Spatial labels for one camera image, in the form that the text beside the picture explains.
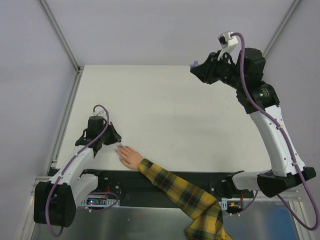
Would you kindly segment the purple nail polish bottle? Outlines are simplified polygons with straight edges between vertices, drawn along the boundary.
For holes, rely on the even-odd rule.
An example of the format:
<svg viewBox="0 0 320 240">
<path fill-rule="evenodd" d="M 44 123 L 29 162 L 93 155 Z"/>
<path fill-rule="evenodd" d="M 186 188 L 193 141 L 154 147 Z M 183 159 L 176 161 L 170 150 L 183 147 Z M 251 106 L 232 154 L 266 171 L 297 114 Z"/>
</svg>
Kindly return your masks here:
<svg viewBox="0 0 320 240">
<path fill-rule="evenodd" d="M 199 66 L 199 61 L 198 60 L 195 60 L 191 65 L 190 65 L 190 69 L 193 69 L 195 67 L 198 67 Z"/>
</svg>

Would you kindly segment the yellow plaid sleeve forearm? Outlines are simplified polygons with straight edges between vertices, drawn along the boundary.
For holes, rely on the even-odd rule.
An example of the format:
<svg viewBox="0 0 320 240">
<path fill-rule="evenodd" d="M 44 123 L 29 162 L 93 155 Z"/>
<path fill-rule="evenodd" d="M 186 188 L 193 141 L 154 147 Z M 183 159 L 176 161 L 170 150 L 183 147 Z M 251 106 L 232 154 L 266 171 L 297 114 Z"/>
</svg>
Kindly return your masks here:
<svg viewBox="0 0 320 240">
<path fill-rule="evenodd" d="M 143 159 L 138 170 L 193 222 L 185 230 L 188 240 L 230 240 L 224 228 L 219 200 L 202 188 L 184 180 L 159 165 Z"/>
</svg>

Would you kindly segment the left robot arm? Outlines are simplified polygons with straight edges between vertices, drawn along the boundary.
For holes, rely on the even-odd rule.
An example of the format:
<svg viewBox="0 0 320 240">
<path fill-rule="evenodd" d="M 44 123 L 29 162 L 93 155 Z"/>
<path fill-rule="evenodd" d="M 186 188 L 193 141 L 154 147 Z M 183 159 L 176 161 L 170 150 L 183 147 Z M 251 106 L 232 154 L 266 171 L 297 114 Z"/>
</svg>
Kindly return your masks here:
<svg viewBox="0 0 320 240">
<path fill-rule="evenodd" d="M 94 174 L 84 173 L 103 146 L 121 142 L 112 122 L 91 116 L 87 128 L 75 142 L 70 159 L 48 181 L 40 181 L 34 192 L 33 220 L 37 224 L 69 227 L 77 207 L 85 197 L 105 191 L 106 183 Z"/>
</svg>

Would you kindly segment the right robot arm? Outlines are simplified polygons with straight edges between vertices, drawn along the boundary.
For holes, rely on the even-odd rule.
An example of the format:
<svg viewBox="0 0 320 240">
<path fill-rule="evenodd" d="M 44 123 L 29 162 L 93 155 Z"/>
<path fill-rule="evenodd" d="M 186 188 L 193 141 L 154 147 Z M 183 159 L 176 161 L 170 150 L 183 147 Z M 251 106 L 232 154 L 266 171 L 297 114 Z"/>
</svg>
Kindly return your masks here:
<svg viewBox="0 0 320 240">
<path fill-rule="evenodd" d="M 194 62 L 190 72 L 205 84 L 221 81 L 236 90 L 236 98 L 256 125 L 267 150 L 271 169 L 262 172 L 237 171 L 226 176 L 217 190 L 226 198 L 237 197 L 243 190 L 258 190 L 271 198 L 316 177 L 313 167 L 306 166 L 291 141 L 286 142 L 281 130 L 286 130 L 280 101 L 275 89 L 262 80 L 266 60 L 260 50 L 247 47 L 244 51 L 244 78 L 248 93 L 265 113 L 256 109 L 242 87 L 240 63 L 233 63 L 229 53 L 211 52 L 204 63 Z"/>
</svg>

